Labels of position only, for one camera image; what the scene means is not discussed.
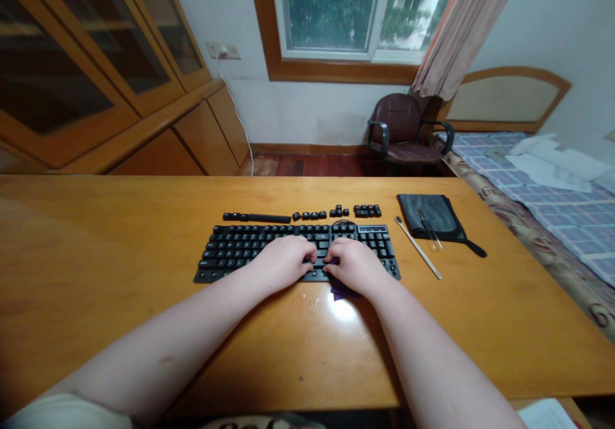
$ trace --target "pink curtain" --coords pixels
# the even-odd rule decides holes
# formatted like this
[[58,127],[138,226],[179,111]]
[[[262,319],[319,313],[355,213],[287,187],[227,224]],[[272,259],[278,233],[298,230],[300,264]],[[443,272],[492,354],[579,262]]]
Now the pink curtain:
[[421,96],[449,101],[507,0],[449,0],[413,83]]

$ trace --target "chair armrest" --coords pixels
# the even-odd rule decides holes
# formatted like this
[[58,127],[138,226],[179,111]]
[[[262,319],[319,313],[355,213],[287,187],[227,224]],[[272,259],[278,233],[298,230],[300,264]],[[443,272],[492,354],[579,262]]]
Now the chair armrest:
[[447,130],[447,143],[444,145],[444,149],[442,149],[441,153],[442,155],[448,154],[453,148],[453,142],[455,141],[455,129],[453,126],[446,122],[428,122],[426,120],[421,120],[421,125],[422,124],[442,125]]
[[[374,154],[378,154],[380,155],[380,157],[385,158],[387,152],[389,151],[389,142],[391,140],[391,134],[389,132],[389,125],[387,125],[384,122],[375,122],[373,120],[368,120],[367,124],[369,125],[369,136],[368,136],[368,141],[367,144],[370,147],[370,151],[372,151]],[[372,134],[373,134],[373,128],[379,125],[380,128],[382,129],[382,143],[380,145],[380,150],[377,150],[375,147],[372,147]]]

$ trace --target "wooden headboard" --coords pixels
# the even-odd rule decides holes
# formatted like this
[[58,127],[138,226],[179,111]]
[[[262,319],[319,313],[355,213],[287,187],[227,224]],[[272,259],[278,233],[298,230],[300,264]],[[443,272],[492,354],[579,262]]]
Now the wooden headboard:
[[570,89],[570,83],[533,67],[472,72],[437,115],[456,131],[535,133]]

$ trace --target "black mechanical keyboard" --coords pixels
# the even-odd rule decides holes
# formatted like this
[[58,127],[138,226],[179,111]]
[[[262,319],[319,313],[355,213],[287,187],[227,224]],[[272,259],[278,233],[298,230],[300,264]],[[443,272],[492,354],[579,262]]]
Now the black mechanical keyboard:
[[305,274],[302,282],[323,282],[329,274],[322,271],[322,259],[338,237],[348,237],[368,245],[380,259],[386,271],[400,280],[395,251],[385,225],[232,225],[214,226],[213,234],[199,261],[195,283],[212,283],[252,261],[274,239],[300,235],[313,242],[318,249],[314,270]]

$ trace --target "hand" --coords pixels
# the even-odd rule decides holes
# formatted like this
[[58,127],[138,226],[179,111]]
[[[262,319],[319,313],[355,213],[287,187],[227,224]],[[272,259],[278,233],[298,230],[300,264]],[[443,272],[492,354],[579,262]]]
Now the hand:
[[323,271],[366,298],[391,279],[372,249],[356,240],[336,238],[323,262],[329,263],[334,257],[340,258],[340,263],[327,264]]
[[314,266],[303,260],[305,258],[315,263],[317,254],[316,245],[305,237],[281,237],[263,248],[246,269],[262,278],[267,291],[280,291],[313,270]]

